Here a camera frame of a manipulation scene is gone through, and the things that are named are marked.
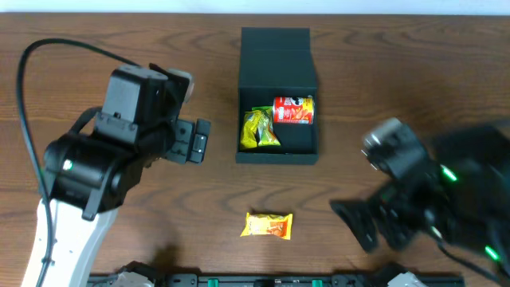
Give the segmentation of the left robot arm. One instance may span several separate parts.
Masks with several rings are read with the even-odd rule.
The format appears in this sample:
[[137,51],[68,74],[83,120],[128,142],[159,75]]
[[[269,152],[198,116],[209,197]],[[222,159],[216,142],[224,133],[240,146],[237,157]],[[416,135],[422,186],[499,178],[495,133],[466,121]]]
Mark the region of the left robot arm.
[[106,233],[143,170],[165,159],[201,163],[210,123],[181,120],[193,77],[157,65],[121,65],[104,104],[49,144],[25,286],[84,286]]

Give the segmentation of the red Pringles can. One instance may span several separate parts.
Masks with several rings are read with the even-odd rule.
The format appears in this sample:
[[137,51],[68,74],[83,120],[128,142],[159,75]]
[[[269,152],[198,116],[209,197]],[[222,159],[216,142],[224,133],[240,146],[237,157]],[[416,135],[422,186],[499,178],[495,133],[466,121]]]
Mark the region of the red Pringles can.
[[312,97],[279,96],[273,101],[273,122],[277,124],[313,124],[315,102]]

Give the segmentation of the orange cracker packet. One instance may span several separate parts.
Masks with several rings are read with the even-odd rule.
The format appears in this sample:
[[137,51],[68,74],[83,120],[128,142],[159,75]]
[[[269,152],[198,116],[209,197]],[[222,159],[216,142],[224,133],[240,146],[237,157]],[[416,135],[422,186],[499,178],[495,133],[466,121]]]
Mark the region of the orange cracker packet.
[[292,237],[293,214],[250,214],[245,217],[241,237],[251,235],[274,235],[284,240]]

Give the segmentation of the yellow snack packet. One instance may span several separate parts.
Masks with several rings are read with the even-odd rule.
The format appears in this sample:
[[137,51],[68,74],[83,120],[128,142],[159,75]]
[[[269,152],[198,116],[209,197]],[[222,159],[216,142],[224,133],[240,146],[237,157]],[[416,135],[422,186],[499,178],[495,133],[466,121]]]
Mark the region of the yellow snack packet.
[[261,110],[246,112],[240,135],[240,149],[248,150],[259,146],[259,123],[263,113]]

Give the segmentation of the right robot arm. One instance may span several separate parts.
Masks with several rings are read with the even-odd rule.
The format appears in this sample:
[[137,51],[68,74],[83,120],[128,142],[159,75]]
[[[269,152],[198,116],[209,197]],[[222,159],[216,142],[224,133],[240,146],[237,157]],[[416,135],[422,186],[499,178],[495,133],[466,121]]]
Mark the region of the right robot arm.
[[418,233],[440,250],[456,246],[484,255],[494,273],[454,260],[501,286],[509,284],[509,126],[485,124],[426,142],[391,118],[368,132],[362,150],[371,166],[389,176],[364,200],[338,199],[331,209],[364,251],[383,237],[404,250]]

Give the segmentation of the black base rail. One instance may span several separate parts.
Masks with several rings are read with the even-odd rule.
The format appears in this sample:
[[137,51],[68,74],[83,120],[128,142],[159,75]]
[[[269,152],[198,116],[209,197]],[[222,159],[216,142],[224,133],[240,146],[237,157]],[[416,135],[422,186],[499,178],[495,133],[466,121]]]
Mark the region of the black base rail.
[[373,287],[428,286],[464,287],[465,280],[455,274],[415,274],[391,263],[373,273],[342,272],[335,274],[196,274],[161,273],[141,262],[133,261],[117,273],[92,275],[87,286],[154,286],[154,287]]

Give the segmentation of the green snack packet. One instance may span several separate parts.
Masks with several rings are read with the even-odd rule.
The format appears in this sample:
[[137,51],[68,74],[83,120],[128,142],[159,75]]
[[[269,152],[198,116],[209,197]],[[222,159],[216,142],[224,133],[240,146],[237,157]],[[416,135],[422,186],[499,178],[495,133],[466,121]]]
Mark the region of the green snack packet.
[[257,126],[258,147],[280,146],[281,143],[273,131],[273,107],[261,106],[253,107],[252,111],[259,111],[261,117]]

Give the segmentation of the dark green open box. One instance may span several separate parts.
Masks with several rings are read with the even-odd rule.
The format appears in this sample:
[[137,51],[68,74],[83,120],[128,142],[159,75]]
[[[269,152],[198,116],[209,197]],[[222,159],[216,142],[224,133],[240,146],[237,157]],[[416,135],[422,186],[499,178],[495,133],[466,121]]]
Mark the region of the dark green open box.
[[267,108],[278,145],[243,148],[237,163],[313,165],[319,158],[317,77],[308,28],[241,29],[238,129]]

